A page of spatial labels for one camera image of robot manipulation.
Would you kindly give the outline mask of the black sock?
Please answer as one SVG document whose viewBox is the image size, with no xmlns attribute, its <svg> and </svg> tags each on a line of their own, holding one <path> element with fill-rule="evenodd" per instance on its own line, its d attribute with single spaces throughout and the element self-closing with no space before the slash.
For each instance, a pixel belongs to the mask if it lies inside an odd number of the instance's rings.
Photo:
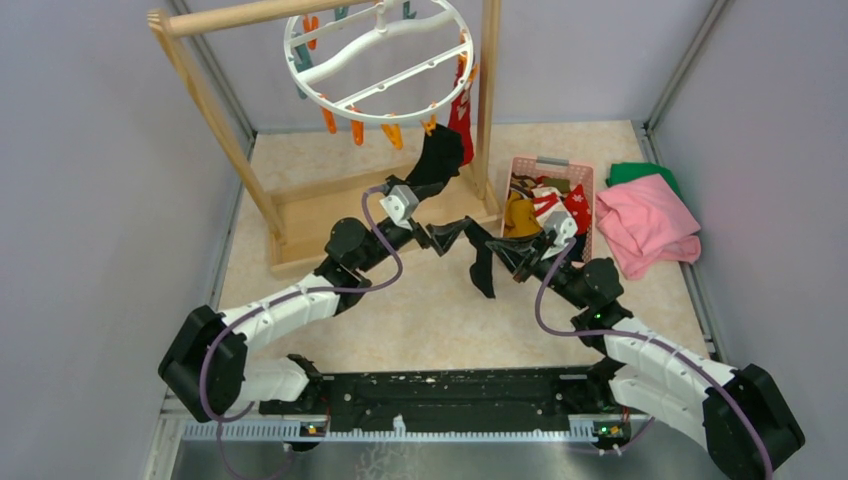
<svg viewBox="0 0 848 480">
<path fill-rule="evenodd" d="M 424 136 L 419 160 L 407 176 L 454 178 L 459 175 L 462 161 L 463 145 L 460 134 L 437 124 L 434 130 Z"/>
<path fill-rule="evenodd" d="M 475 220 L 469 218 L 465 230 L 466 238 L 475 249 L 475 260 L 469 267 L 473 285 L 488 299 L 495 299 L 493 284 L 493 252 L 487 242 L 494 237 Z"/>
</svg>

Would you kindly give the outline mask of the white round clip hanger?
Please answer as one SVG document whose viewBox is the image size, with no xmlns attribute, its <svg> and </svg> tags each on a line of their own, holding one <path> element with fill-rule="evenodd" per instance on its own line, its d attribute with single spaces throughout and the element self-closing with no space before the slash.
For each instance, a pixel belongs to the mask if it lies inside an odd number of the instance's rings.
<svg viewBox="0 0 848 480">
<path fill-rule="evenodd" d="M 369 1 L 289 19 L 285 64 L 301 98 L 314 102 L 335 134 L 349 122 L 361 146 L 369 127 L 397 150 L 402 129 L 434 133 L 440 114 L 477 77 L 468 23 L 449 1 Z"/>
</svg>

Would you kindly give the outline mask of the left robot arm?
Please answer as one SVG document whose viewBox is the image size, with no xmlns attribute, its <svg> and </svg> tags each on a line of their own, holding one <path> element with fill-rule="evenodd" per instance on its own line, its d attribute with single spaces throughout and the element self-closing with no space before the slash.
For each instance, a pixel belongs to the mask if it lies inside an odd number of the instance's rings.
<svg viewBox="0 0 848 480">
<path fill-rule="evenodd" d="M 320 386 L 304 360 L 252 362 L 251 355 L 318 320 L 340 315 L 371 292 L 396 283 L 404 273 L 399 251 L 414 242 L 445 255 L 471 217 L 445 225 L 417 223 L 420 201 L 442 184 L 411 186 L 396 177 L 367 189 L 362 215 L 331 228 L 324 260 L 293 285 L 243 306 L 192 310 L 172 340 L 157 373 L 199 422 L 233 422 L 232 407 L 282 401 L 297 413 L 319 404 Z"/>
</svg>

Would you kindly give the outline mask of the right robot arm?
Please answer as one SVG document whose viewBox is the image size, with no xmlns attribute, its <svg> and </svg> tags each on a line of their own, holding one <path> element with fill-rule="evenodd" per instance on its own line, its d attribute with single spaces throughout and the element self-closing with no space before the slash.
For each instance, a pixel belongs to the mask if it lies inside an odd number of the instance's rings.
<svg viewBox="0 0 848 480">
<path fill-rule="evenodd" d="M 498 257 L 517 282 L 540 280 L 539 297 L 551 292 L 578 309 L 572 330 L 547 333 L 580 339 L 613 364 L 611 373 L 586 385 L 600 412 L 619 405 L 646 413 L 702 447 L 729 479 L 770 479 L 797 453 L 806 437 L 774 378 L 762 367 L 729 366 L 697 354 L 648 327 L 619 301 L 624 289 L 610 258 L 574 266 L 574 240 L 556 253 L 551 235 L 521 239 L 484 234 L 475 246 Z"/>
</svg>

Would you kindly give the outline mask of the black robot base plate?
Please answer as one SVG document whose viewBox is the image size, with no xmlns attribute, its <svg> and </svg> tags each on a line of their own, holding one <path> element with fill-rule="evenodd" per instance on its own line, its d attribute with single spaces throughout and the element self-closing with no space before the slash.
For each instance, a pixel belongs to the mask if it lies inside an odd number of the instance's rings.
<svg viewBox="0 0 848 480">
<path fill-rule="evenodd" d="M 618 365 L 320 373 L 293 401 L 266 400 L 262 415 L 326 420 L 332 433 L 530 434 L 573 432 L 588 419 L 589 434 L 628 441 L 632 410 L 607 385 Z"/>
</svg>

